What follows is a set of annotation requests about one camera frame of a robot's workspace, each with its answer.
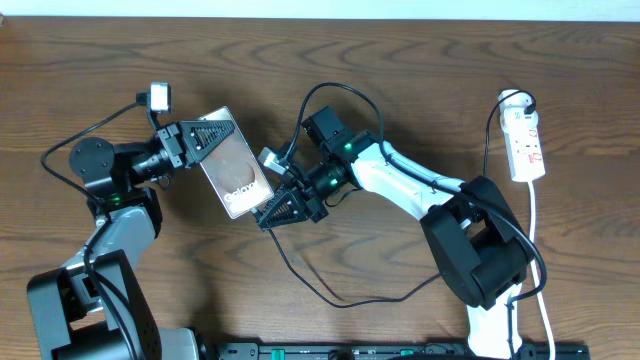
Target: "wooden tabletop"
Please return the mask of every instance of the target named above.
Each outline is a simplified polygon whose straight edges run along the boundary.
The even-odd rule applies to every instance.
[[[7,18],[0,28],[0,358],[38,358],[26,284],[59,267],[94,228],[82,196],[40,167],[51,145],[168,81],[175,112],[228,106],[254,152],[289,139],[315,84],[370,96],[386,138],[426,167],[472,179],[496,96],[535,94],[547,175],[535,182],[544,295],[557,341],[593,359],[640,357],[640,28],[631,24]],[[356,131],[372,111],[323,89],[309,112],[336,109]],[[96,132],[112,143],[152,134],[142,110]],[[526,185],[509,178],[493,127],[489,176],[523,225]],[[318,159],[302,135],[300,158]],[[75,181],[69,148],[51,164]],[[423,342],[464,338],[464,305],[437,280],[401,304],[339,310],[284,266],[250,215],[231,220],[199,170],[160,192],[162,232],[136,275],[162,327],[264,342]],[[356,193],[318,224],[277,228],[294,267],[326,296],[404,295],[437,272],[419,224],[385,199]],[[520,333],[546,341],[538,305],[520,304]]]

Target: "power strip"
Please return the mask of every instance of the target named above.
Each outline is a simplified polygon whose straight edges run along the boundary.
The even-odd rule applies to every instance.
[[[498,100],[516,91],[505,90]],[[532,101],[529,95],[519,93],[500,104],[500,127],[507,144],[509,170],[511,179],[517,182],[533,181],[545,174],[538,136],[538,112],[525,114],[525,108]]]

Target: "white wall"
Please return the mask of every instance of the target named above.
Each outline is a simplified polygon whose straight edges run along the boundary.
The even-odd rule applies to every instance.
[[[1,0],[12,15],[640,21],[640,0]]]

